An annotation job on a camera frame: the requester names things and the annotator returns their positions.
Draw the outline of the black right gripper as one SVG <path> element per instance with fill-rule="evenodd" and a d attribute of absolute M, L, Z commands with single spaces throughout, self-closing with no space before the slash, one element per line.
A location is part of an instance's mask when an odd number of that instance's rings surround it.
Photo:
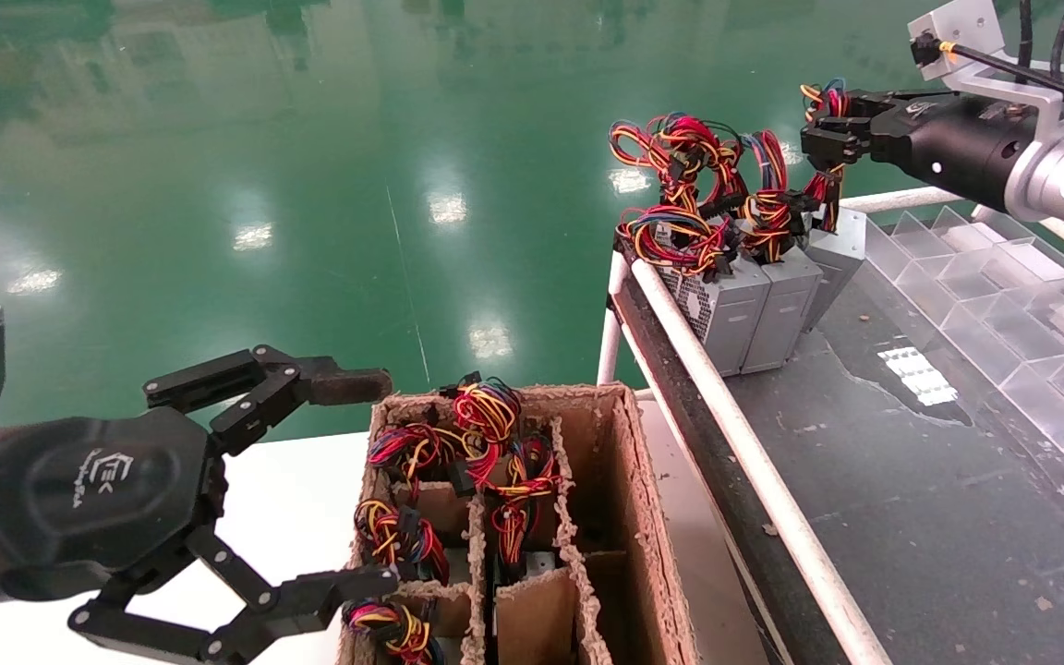
<path fill-rule="evenodd" d="M 824 123 L 810 124 L 801 148 L 816 170 L 870 155 L 925 184 L 978 205 L 1004 210 L 1010 173 L 1035 136 L 1037 109 L 957 92 L 831 89 Z"/>

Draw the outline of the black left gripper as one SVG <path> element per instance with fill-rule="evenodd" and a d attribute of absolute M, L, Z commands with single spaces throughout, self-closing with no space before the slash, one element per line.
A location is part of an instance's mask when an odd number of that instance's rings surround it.
<path fill-rule="evenodd" d="M 155 409 L 138 417 L 0 429 L 0 601 L 102 589 L 68 618 L 97 647 L 172 664 L 250 664 L 277 641 L 321 633 L 345 603 L 398 589 L 384 565 L 272 586 L 212 530 L 227 491 L 220 454 L 242 454 L 301 405 L 379 403 L 393 394 L 387 370 L 259 345 L 156 376 L 143 390 Z M 185 416 L 225 400 L 211 433 Z M 193 559 L 240 598 L 228 624 L 204 631 L 127 610 Z"/>

